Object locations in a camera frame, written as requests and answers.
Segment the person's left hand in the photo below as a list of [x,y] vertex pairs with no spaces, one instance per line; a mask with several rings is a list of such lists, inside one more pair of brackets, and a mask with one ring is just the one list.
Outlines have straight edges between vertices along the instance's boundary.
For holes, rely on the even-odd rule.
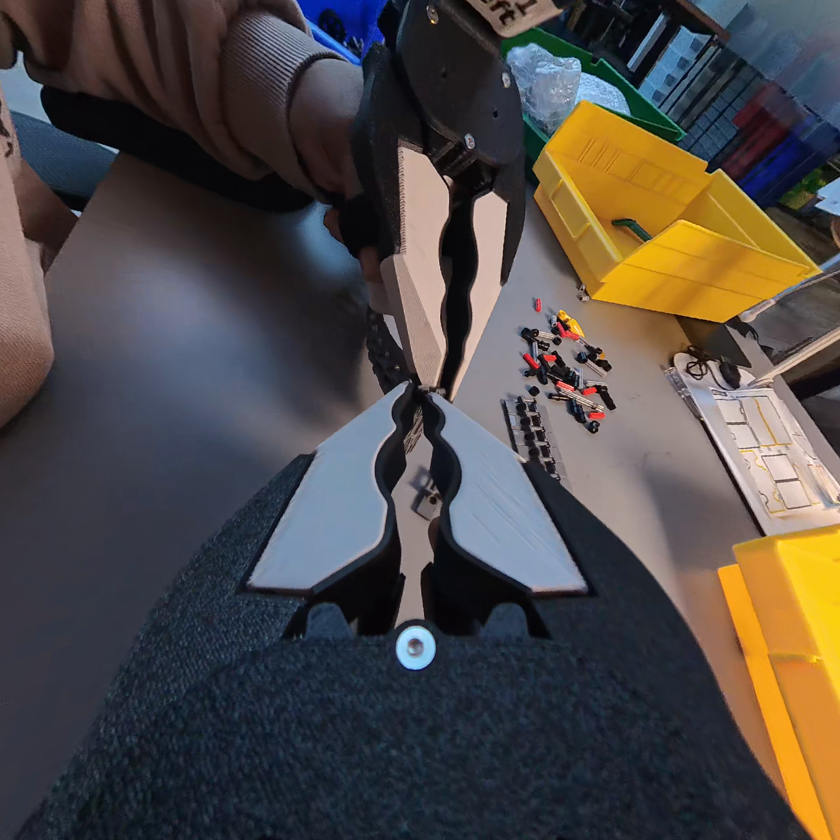
[[290,135],[310,182],[321,193],[343,198],[323,219],[342,244],[340,211],[362,193],[351,140],[363,89],[361,68],[340,59],[316,59],[301,73],[289,109]]

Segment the clipboard with diagram sheet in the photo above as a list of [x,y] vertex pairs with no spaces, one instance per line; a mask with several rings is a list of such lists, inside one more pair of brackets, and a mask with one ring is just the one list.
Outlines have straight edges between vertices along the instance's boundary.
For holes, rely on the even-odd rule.
[[839,485],[769,384],[741,366],[731,386],[716,359],[676,353],[665,370],[718,452],[766,537],[836,527]]

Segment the background wooden table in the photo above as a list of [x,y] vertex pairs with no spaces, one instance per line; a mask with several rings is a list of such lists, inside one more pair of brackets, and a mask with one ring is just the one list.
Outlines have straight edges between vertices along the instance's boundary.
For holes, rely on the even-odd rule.
[[585,46],[604,41],[613,29],[621,48],[620,63],[631,73],[629,80],[639,87],[684,28],[693,35],[729,39],[727,30],[695,2],[689,1],[593,1],[577,2],[568,20],[570,31]]

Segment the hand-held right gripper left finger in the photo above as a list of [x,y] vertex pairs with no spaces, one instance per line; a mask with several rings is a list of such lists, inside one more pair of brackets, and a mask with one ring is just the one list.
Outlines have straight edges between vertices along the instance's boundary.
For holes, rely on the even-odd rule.
[[413,425],[405,382],[318,446],[250,573],[251,591],[318,595],[386,555]]

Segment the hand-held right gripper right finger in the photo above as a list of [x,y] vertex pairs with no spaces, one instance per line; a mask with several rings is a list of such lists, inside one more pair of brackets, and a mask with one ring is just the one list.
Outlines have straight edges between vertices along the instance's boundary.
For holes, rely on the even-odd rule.
[[525,595],[587,593],[527,463],[437,393],[423,397],[423,425],[442,504],[435,571],[481,572]]

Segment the grey desk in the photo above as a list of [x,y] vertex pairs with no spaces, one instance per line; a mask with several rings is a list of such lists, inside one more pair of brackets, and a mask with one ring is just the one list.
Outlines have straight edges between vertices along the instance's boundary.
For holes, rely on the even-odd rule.
[[[45,285],[56,362],[2,433],[2,838],[84,739],[154,604],[205,541],[381,389],[354,261],[323,210],[269,215],[128,156]],[[540,210],[457,394],[508,440],[532,299],[581,321],[613,365],[597,435],[549,405],[576,497],[678,605],[771,780],[781,772],[718,579],[759,537],[662,367],[687,341],[659,312],[576,298]]]

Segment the grey chair seat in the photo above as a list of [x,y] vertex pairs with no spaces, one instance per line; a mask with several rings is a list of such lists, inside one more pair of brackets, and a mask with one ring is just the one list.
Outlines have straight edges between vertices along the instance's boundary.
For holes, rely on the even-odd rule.
[[25,161],[73,212],[82,212],[118,153],[12,111]]

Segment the grey track link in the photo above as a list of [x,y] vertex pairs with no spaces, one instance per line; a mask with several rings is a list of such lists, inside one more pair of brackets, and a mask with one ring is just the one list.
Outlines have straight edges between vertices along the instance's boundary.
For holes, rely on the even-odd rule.
[[412,510],[427,522],[432,522],[439,516],[442,499],[429,469],[418,467],[409,483],[416,492]]

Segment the clear plastic parts bag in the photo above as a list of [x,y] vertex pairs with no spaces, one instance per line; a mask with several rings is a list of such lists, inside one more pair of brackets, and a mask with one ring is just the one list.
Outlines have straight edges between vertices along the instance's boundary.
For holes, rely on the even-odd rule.
[[529,43],[513,47],[507,63],[518,85],[523,114],[547,137],[552,136],[577,103],[581,61]]
[[574,98],[575,105],[580,102],[596,104],[624,117],[632,115],[628,102],[618,87],[586,72],[581,73]]

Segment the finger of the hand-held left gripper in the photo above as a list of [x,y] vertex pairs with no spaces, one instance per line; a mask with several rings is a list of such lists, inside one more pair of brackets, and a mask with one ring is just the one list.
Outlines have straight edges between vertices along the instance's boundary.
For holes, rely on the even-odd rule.
[[444,368],[438,387],[453,402],[501,292],[508,204],[495,192],[465,199],[444,231],[448,268]]
[[411,146],[397,149],[400,244],[381,274],[408,370],[420,385],[452,389],[445,373],[447,285],[440,250],[450,218],[450,189]]

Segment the blue plastic storage bin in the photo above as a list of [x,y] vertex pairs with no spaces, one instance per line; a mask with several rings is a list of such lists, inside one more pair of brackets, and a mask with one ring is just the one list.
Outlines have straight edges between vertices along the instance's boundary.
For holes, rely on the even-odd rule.
[[348,60],[351,64],[357,67],[361,66],[362,59],[365,53],[370,49],[370,47],[372,47],[375,43],[381,43],[384,39],[380,29],[378,28],[377,21],[380,16],[380,13],[385,7],[385,4],[386,1],[298,2],[298,5],[300,6],[304,17],[306,18],[311,31],[311,23],[314,23],[317,20],[319,13],[324,8],[331,8],[339,13],[339,15],[343,18],[345,24],[348,26],[348,29],[350,29],[357,36],[360,36],[364,40],[362,58],[356,59],[352,55],[343,51],[339,45],[336,46],[336,49],[332,49],[326,45],[319,43],[313,36],[313,34],[311,34],[316,40],[316,42],[319,43],[321,46],[331,50],[338,56]]

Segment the yellow plastic storage bin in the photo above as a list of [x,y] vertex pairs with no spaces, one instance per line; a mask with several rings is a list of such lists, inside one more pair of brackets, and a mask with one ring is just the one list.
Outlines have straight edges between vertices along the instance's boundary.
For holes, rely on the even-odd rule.
[[839,527],[733,546],[718,578],[794,814],[839,838]]
[[[598,105],[578,104],[533,170],[592,300],[726,322],[819,274],[724,171]],[[654,238],[613,227],[619,217]]]

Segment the background coloured bins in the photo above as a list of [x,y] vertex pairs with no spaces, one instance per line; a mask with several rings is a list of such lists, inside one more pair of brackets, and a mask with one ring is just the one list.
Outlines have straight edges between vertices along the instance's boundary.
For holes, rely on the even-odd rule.
[[839,152],[839,132],[773,82],[737,112],[737,130],[711,161],[759,207],[771,207]]

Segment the pile of small building pieces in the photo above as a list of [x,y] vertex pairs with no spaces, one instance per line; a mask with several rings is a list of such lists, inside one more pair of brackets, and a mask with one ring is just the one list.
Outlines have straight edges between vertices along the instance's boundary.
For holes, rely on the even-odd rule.
[[589,434],[598,434],[616,410],[606,382],[613,365],[602,348],[590,343],[577,319],[563,309],[548,311],[545,327],[525,326],[518,335],[526,345],[523,376],[539,384],[529,389],[531,396],[542,393],[563,404]]

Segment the grey toy track belt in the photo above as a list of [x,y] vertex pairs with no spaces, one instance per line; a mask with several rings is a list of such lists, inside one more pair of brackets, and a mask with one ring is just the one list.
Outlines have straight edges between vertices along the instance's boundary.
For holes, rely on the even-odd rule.
[[565,489],[571,480],[554,439],[546,408],[534,395],[508,395],[500,401],[511,447],[524,460],[543,469]]
[[407,356],[393,338],[385,317],[370,304],[365,307],[365,347],[373,373],[383,396],[366,410],[377,428],[382,463],[407,464],[420,437],[424,434],[424,416],[428,414],[429,394],[422,392],[415,375],[408,370]]

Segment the person's left forearm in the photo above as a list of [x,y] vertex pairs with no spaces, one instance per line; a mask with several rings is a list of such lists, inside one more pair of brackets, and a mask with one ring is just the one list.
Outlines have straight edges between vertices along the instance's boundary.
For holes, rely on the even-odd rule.
[[297,2],[2,2],[2,68],[18,56],[44,87],[128,104],[248,180],[311,195],[291,104],[313,65],[352,69]]

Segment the green plastic storage bin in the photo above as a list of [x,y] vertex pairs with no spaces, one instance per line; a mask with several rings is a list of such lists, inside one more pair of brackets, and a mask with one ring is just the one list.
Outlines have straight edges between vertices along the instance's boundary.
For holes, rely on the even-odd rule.
[[[610,112],[672,144],[676,144],[679,140],[683,139],[685,135],[684,131],[680,129],[670,118],[666,117],[661,111],[657,110],[653,104],[647,101],[639,93],[639,91],[618,72],[617,68],[609,59],[595,58],[589,52],[575,47],[571,43],[543,31],[540,28],[533,28],[524,34],[507,39],[503,42],[502,53],[506,60],[508,60],[508,53],[513,47],[524,46],[529,43],[535,43],[556,56],[576,57],[581,61],[583,72],[604,79],[619,88],[628,102],[632,115],[624,117],[613,111]],[[542,133],[532,123],[529,117],[523,114],[523,111],[522,117],[525,125],[524,147],[526,149],[526,159],[528,166],[532,167],[539,157],[544,145],[552,136],[547,137],[544,133]]]

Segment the heap of black parts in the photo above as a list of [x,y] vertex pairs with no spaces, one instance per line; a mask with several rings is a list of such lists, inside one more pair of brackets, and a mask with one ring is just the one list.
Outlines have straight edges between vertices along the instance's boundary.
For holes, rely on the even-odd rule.
[[340,46],[343,51],[360,60],[364,49],[364,40],[348,29],[343,18],[331,8],[324,8],[314,23],[311,33],[316,40],[332,49]]

